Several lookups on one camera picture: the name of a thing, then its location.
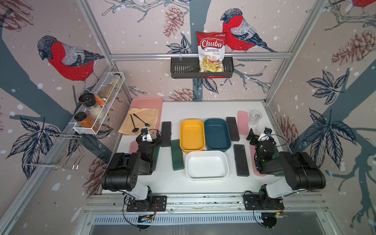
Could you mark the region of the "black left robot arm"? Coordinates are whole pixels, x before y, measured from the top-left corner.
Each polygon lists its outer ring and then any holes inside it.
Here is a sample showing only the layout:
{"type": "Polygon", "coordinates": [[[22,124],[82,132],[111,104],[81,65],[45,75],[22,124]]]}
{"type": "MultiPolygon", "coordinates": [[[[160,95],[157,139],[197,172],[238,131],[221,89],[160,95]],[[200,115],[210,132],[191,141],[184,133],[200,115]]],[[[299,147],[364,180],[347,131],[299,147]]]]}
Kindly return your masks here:
{"type": "Polygon", "coordinates": [[[133,153],[116,153],[102,177],[101,186],[111,192],[123,192],[132,203],[152,205],[152,190],[138,181],[140,175],[151,175],[156,168],[161,132],[141,129],[136,138],[138,149],[133,153]]]}

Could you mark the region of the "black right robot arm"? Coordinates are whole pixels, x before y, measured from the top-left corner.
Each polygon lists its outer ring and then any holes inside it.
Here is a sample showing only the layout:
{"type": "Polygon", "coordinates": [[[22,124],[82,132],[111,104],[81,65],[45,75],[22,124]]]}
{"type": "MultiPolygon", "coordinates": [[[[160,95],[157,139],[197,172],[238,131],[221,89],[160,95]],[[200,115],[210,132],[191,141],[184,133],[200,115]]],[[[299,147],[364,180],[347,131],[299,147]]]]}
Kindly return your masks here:
{"type": "Polygon", "coordinates": [[[305,190],[323,189],[326,186],[324,174],[306,152],[292,154],[281,151],[274,157],[277,143],[270,128],[266,127],[260,136],[250,129],[246,139],[255,147],[254,163],[259,174],[283,174],[277,181],[261,186],[258,193],[261,202],[281,199],[305,190]]]}

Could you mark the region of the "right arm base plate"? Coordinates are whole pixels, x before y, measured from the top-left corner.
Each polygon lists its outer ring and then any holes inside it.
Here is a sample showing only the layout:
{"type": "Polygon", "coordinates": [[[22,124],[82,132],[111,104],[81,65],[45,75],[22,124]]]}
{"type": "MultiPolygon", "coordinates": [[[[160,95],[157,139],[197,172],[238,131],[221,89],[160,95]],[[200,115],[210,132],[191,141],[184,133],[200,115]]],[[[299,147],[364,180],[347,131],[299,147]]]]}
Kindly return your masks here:
{"type": "Polygon", "coordinates": [[[278,210],[283,211],[285,206],[282,199],[266,198],[265,200],[259,199],[258,195],[243,194],[243,203],[247,211],[265,211],[265,210],[278,210]]]}

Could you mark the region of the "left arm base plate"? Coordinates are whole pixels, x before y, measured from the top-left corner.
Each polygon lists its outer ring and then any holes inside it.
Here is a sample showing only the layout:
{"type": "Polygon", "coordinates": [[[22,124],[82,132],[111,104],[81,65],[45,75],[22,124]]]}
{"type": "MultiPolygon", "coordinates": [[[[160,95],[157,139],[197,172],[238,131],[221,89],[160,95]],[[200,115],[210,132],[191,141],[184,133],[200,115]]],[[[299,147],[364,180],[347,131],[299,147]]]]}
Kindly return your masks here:
{"type": "Polygon", "coordinates": [[[127,212],[165,212],[166,211],[167,196],[153,195],[146,200],[129,200],[126,203],[127,212]]]}

